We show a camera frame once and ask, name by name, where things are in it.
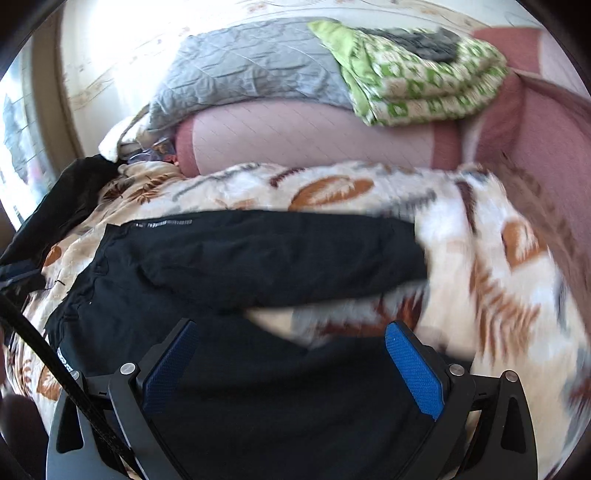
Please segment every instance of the green patterned cloth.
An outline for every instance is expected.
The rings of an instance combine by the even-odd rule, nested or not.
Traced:
[[[507,75],[501,52],[474,38],[460,40],[454,62],[438,63],[337,21],[308,26],[340,63],[353,109],[368,125],[463,118],[488,105]]]

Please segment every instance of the blue grip pad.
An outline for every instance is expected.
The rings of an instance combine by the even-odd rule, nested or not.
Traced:
[[[386,348],[418,408],[437,420],[443,410],[441,383],[395,323],[386,328]]]
[[[164,411],[193,358],[198,338],[197,326],[188,322],[145,380],[142,409],[148,418]]]

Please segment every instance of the patterned bedspread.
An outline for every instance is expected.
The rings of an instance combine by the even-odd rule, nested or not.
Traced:
[[[403,319],[424,342],[473,359],[472,373],[521,377],[539,477],[558,468],[586,427],[591,349],[568,286],[544,242],[511,206],[502,184],[480,171],[445,173],[380,164],[292,168],[243,164],[185,178],[166,163],[121,167],[91,216],[56,244],[25,315],[43,332],[50,313],[93,259],[108,223],[212,209],[310,210],[390,215],[415,223],[428,282],[372,299],[246,316],[276,335],[313,348],[332,335],[382,335]],[[17,339],[7,351],[9,380],[51,425],[60,387]]]

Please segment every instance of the pink pillow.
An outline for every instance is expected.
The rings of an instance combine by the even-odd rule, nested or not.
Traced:
[[[299,100],[211,107],[185,120],[177,133],[178,163],[187,176],[244,162],[309,167],[362,160],[452,170],[460,148],[452,121],[368,127],[349,110]]]

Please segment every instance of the bolt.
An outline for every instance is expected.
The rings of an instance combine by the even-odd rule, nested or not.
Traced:
[[[505,372],[505,378],[510,382],[517,382],[519,380],[519,377],[513,370],[507,370]]]
[[[132,363],[123,364],[123,365],[121,365],[121,368],[119,369],[119,371],[121,372],[122,375],[131,375],[133,372],[135,372],[135,364],[132,364]]]
[[[461,377],[466,372],[464,370],[464,367],[458,364],[450,365],[449,371],[452,375],[455,375],[456,377]]]

